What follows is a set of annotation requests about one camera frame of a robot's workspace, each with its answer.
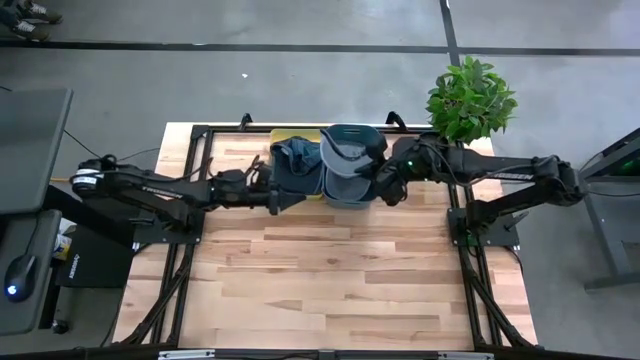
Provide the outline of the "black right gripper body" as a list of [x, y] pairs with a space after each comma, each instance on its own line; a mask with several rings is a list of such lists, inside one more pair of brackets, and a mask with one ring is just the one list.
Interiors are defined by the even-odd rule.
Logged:
[[404, 152], [393, 153], [374, 177], [376, 195], [387, 206], [396, 206], [407, 197], [408, 165]]

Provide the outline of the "navy blue denim cap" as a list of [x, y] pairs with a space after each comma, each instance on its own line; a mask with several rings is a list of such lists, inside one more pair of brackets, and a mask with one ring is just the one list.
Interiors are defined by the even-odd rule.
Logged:
[[321, 193], [324, 163], [319, 143], [295, 136], [273, 143], [270, 155], [272, 178], [284, 190], [305, 195]]

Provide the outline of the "light grey denim cap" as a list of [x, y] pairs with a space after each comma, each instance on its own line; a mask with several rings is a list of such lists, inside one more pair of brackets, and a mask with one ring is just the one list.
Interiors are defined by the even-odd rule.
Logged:
[[373, 162], [366, 153], [366, 140], [375, 133], [351, 126], [323, 129], [320, 155], [324, 165], [341, 177], [357, 177], [356, 168]]

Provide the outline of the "teal plastic bin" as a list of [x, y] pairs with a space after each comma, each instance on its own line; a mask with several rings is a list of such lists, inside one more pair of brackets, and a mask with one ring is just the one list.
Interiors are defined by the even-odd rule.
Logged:
[[385, 161], [386, 137], [368, 125], [338, 124], [321, 130], [323, 196], [339, 209], [363, 210], [375, 199], [373, 177]]

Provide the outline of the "yellow plastic bin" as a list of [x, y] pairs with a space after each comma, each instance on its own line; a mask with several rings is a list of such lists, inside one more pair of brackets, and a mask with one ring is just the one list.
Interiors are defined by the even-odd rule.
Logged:
[[[275, 129], [275, 130], [272, 130], [270, 133], [269, 153], [270, 153], [270, 147], [273, 143], [279, 142], [291, 137], [295, 137], [295, 136], [302, 137], [312, 142], [317, 142], [319, 144], [321, 142], [321, 134], [320, 134], [320, 131], [317, 129]], [[321, 193], [319, 195], [306, 195], [306, 196], [311, 199], [319, 199], [321, 197], [321, 194], [322, 194], [322, 187], [321, 187]]]

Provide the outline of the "green leafy plant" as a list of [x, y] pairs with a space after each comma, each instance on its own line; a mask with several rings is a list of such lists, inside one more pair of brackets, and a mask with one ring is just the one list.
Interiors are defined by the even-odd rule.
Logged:
[[467, 56], [450, 65], [429, 90], [429, 124], [449, 143], [469, 144], [505, 131], [518, 107], [515, 92], [494, 65]]

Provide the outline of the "black desk crossbar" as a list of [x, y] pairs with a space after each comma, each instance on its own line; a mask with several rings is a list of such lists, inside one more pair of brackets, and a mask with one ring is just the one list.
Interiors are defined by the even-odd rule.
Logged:
[[64, 218], [87, 227], [125, 248], [132, 249], [133, 229], [128, 223], [100, 213], [53, 185], [49, 185], [46, 190], [42, 209], [58, 210]]

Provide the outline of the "white and yellow packet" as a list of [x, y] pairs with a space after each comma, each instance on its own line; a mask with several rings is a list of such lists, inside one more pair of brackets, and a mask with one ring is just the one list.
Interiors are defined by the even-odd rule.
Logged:
[[53, 259], [64, 261], [67, 258], [72, 243], [71, 235], [75, 230], [76, 224], [74, 222], [61, 219], [53, 246]]

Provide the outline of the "grey keyboard tray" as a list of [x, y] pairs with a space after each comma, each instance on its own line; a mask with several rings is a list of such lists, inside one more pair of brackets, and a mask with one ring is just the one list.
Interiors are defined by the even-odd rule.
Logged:
[[[56, 210], [4, 220], [0, 232], [0, 336], [25, 334], [39, 326], [60, 220]], [[25, 300], [14, 303], [7, 297], [5, 274], [21, 255], [36, 258], [33, 291]]]

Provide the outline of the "grey metal side table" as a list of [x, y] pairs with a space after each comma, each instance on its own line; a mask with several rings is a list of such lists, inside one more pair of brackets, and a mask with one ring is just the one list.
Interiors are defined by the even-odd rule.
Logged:
[[584, 284], [587, 291], [640, 284], [628, 245], [640, 245], [640, 127], [596, 153], [579, 170], [583, 200], [609, 274]]

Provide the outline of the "dark grey desk top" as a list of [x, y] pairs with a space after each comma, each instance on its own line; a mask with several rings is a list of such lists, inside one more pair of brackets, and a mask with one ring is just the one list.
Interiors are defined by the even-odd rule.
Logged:
[[0, 215], [44, 202], [73, 91], [0, 90]]

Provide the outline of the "black computer mouse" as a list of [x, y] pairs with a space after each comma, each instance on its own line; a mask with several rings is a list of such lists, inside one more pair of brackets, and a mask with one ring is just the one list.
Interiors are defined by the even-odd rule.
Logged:
[[12, 303], [26, 300], [35, 288], [37, 257], [24, 254], [13, 259], [5, 273], [4, 293]]

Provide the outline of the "person's foot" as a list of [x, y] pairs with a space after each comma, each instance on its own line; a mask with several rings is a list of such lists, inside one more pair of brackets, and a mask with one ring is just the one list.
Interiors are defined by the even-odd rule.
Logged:
[[31, 42], [46, 42], [50, 39], [47, 31], [24, 20], [11, 25], [9, 29], [17, 37]]
[[34, 0], [19, 0], [18, 8], [22, 17], [26, 19], [48, 24], [59, 24], [63, 21], [63, 16], [60, 13], [36, 3]]

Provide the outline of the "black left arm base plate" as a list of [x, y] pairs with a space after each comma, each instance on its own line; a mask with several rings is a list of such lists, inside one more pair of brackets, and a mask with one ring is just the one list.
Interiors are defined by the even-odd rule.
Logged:
[[176, 217], [141, 210], [130, 218], [137, 243], [194, 245], [201, 241], [205, 212], [187, 209]]

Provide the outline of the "silver metal bracket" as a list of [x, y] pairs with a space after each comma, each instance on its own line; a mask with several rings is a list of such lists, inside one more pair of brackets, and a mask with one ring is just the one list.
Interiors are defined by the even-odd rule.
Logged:
[[203, 360], [214, 359], [215, 355], [214, 349], [178, 349], [161, 351], [157, 360]]
[[491, 353], [448, 351], [439, 352], [437, 360], [495, 360], [495, 357]]

